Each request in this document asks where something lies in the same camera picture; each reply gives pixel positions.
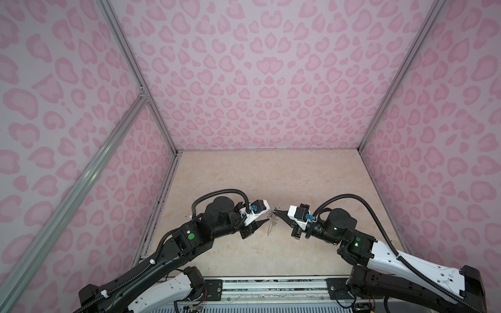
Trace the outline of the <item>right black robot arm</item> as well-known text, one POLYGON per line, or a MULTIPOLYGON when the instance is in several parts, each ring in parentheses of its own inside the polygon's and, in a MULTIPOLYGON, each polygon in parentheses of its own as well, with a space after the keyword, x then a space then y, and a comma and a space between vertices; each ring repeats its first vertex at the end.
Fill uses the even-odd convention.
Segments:
POLYGON ((435 312, 487 310, 484 284, 473 267, 441 266, 392 249, 358 231, 356 219, 341 208, 331 210, 326 220, 304 207, 273 213, 292 228, 292 237, 314 237, 337 247, 338 255, 352 265, 346 285, 353 295, 394 298, 435 312))

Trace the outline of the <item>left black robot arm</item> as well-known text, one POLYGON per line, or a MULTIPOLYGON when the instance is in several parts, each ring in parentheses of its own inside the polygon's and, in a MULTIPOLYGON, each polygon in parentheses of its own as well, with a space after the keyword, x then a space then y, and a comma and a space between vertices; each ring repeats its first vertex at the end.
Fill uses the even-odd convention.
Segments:
POLYGON ((213 247, 219 237, 246 239, 268 221, 265 200, 250 202, 237 189, 203 195, 191 206, 192 218, 160 239, 153 254, 104 285, 79 292, 78 312, 151 312, 181 300, 204 302, 205 280, 188 263, 213 247))

